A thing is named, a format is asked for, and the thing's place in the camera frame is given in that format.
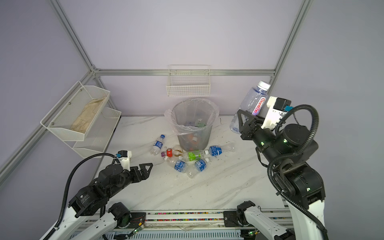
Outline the Ganten clear bottle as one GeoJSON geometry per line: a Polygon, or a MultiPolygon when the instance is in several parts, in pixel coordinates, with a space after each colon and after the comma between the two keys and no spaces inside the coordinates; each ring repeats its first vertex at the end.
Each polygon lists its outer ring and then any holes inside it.
{"type": "MultiPolygon", "coordinates": [[[[249,112],[253,116],[257,116],[264,105],[267,102],[268,94],[267,91],[271,87],[270,84],[267,84],[263,81],[260,81],[256,87],[252,87],[245,98],[243,99],[239,110],[243,110],[249,112]]],[[[236,134],[240,134],[239,132],[239,118],[236,113],[233,117],[233,120],[230,124],[230,129],[232,132],[236,134]]]]}

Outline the orange label yellow-cap bottle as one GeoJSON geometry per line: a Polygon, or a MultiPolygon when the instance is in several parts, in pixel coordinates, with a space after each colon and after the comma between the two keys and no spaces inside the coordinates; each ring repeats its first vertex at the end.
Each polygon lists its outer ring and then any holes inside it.
{"type": "Polygon", "coordinates": [[[188,141],[191,145],[198,145],[200,142],[200,136],[197,133],[189,134],[188,141]]]}

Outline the green crushed plastic bottle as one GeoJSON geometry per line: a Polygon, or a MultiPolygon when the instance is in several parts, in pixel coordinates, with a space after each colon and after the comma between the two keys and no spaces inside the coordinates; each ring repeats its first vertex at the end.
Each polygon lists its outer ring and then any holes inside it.
{"type": "Polygon", "coordinates": [[[195,127],[197,128],[204,128],[206,126],[206,123],[202,119],[198,119],[195,122],[195,127]]]}

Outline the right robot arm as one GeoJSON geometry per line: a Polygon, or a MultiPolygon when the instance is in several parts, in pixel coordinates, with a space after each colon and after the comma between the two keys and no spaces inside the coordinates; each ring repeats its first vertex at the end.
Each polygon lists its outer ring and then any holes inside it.
{"type": "Polygon", "coordinates": [[[325,227],[325,187],[320,174],[307,163],[319,148],[315,135],[319,114],[310,105],[290,108],[273,127],[267,118],[238,110],[242,140],[253,141],[257,156],[268,163],[267,177],[277,195],[286,200],[294,228],[279,226],[247,201],[237,207],[237,220],[242,226],[253,226],[269,240],[327,240],[325,227]]]}

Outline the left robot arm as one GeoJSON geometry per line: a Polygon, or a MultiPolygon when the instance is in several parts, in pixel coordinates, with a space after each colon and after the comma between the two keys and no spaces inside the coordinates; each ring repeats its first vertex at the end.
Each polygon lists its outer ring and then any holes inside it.
{"type": "Polygon", "coordinates": [[[119,151],[116,155],[99,153],[91,155],[78,163],[71,171],[64,191],[63,202],[58,220],[43,236],[43,240],[67,240],[73,233],[97,211],[100,218],[90,227],[76,235],[77,239],[106,239],[105,234],[114,228],[134,227],[127,235],[118,235],[116,239],[130,239],[145,227],[145,216],[132,216],[131,211],[121,202],[106,208],[108,201],[130,184],[139,183],[150,177],[152,163],[130,166],[129,151],[119,151]],[[76,170],[88,160],[107,156],[112,163],[99,172],[87,186],[81,188],[71,199],[68,199],[70,184],[76,170]]]}

